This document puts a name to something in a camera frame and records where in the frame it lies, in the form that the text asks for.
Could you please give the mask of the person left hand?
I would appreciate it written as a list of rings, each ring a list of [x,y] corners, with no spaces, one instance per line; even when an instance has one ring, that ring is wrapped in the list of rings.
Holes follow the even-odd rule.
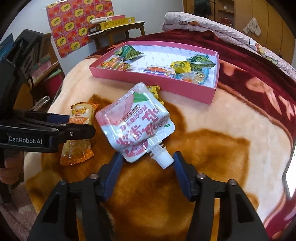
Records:
[[[4,168],[1,168],[1,182],[7,185],[15,184],[20,177],[23,170],[24,153],[15,154],[14,157],[6,158],[4,161]]]

